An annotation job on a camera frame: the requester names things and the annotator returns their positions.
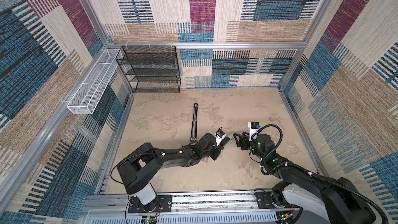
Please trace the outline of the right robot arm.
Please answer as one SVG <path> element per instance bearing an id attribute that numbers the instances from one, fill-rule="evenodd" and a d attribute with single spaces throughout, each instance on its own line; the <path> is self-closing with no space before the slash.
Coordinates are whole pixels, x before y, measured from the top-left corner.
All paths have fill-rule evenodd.
<path id="1" fill-rule="evenodd" d="M 280 182 L 273 187 L 275 205 L 298 205 L 331 224 L 372 224 L 375 211 L 383 211 L 372 200 L 360 194 L 353 183 L 343 177 L 333 179 L 311 172 L 276 153 L 277 144 L 266 134 L 255 140 L 249 134 L 234 134 L 237 147 L 260 159 L 260 170 Z"/>

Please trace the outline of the grey silver stapler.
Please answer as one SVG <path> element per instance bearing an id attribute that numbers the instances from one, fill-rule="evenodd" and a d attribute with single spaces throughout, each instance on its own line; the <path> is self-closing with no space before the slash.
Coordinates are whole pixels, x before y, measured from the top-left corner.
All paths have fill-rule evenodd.
<path id="1" fill-rule="evenodd" d="M 234 138 L 230 138 L 229 136 L 226 136 L 220 143 L 221 149 L 227 148 L 231 142 L 234 141 Z"/>

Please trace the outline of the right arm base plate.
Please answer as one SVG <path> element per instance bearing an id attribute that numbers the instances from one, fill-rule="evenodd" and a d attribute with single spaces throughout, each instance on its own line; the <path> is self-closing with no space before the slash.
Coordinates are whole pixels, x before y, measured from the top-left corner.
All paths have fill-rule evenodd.
<path id="1" fill-rule="evenodd" d="M 291 208 L 300 209 L 298 205 L 291 205 L 286 201 L 282 193 L 266 191 L 264 189 L 255 189 L 253 194 L 256 198 L 259 209 L 272 208 Z"/>

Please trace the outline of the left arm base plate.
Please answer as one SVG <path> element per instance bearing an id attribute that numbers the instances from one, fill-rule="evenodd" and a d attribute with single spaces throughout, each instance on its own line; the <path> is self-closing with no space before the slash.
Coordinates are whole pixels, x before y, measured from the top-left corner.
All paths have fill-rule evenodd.
<path id="1" fill-rule="evenodd" d="M 129 199 L 127 212 L 136 213 L 168 213 L 171 212 L 173 203 L 172 195 L 157 195 L 154 200 L 148 204 L 142 204 L 138 197 L 132 196 Z"/>

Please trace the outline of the grey staple tray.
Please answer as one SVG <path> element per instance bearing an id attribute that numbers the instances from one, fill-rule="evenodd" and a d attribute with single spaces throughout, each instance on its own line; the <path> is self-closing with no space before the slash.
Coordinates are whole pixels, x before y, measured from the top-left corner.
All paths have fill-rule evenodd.
<path id="1" fill-rule="evenodd" d="M 201 159 L 201 162 L 207 163 L 207 162 L 208 162 L 208 159 L 209 159 L 208 157 L 202 158 L 202 159 Z"/>

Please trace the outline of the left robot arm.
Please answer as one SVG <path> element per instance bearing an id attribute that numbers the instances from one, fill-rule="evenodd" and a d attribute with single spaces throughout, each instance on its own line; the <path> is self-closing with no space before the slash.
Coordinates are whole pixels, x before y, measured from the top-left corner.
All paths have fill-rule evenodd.
<path id="1" fill-rule="evenodd" d="M 116 169 L 127 194 L 138 199 L 140 212 L 152 212 L 161 202 L 150 181 L 161 169 L 197 165 L 208 157 L 217 160 L 230 138 L 219 131 L 215 135 L 206 133 L 198 142 L 191 142 L 178 149 L 155 148 L 151 143 L 141 145 L 121 160 Z"/>

